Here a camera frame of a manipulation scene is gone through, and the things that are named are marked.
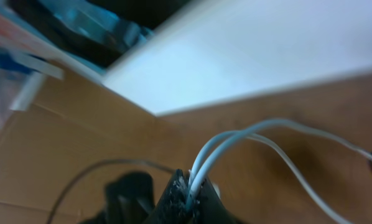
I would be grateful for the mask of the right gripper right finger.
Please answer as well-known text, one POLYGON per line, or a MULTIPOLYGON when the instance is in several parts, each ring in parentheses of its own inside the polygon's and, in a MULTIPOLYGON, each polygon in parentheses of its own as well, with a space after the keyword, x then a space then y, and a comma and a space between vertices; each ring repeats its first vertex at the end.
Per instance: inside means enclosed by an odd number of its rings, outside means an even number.
POLYGON ((193 207, 193 224, 237 224, 237 219, 224 207, 212 183, 206 179, 193 207))

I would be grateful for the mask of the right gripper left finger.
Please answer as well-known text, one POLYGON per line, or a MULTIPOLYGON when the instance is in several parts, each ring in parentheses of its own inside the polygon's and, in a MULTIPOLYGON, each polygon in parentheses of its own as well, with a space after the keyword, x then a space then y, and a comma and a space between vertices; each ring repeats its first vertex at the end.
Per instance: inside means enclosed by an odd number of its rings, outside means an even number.
POLYGON ((155 209, 144 220, 144 224, 184 224, 189 221, 185 208, 187 183, 184 174, 177 169, 170 178, 155 209))

